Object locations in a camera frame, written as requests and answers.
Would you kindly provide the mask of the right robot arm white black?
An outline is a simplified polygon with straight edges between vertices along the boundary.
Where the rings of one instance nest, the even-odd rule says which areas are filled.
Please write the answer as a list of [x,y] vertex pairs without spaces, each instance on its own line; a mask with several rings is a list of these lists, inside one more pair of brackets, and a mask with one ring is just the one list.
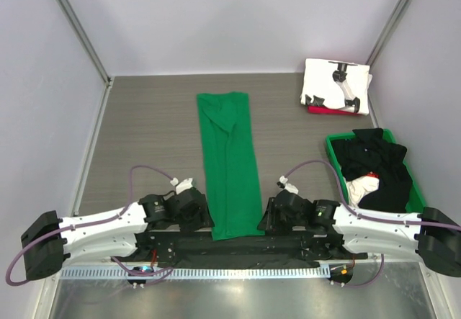
[[258,229],[267,235],[301,235],[306,261],[383,254],[460,276],[460,225],[442,211],[391,213],[353,208],[333,200],[313,202],[283,189],[269,198]]

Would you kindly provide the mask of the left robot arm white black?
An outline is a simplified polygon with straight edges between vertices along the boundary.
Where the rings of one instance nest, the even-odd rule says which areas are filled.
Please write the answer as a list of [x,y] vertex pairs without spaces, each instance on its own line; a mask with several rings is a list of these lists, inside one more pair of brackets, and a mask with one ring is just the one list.
[[205,195],[191,187],[148,194],[127,207],[93,215],[45,212],[21,237],[26,279],[44,279],[64,266],[110,257],[146,261],[159,252],[152,231],[172,225],[182,233],[213,227]]

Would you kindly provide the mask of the green t shirt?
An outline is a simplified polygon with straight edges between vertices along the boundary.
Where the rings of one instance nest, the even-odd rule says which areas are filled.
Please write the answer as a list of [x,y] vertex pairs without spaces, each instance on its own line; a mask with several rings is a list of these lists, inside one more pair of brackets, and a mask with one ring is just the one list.
[[249,95],[197,95],[207,203],[215,241],[262,236],[259,172]]

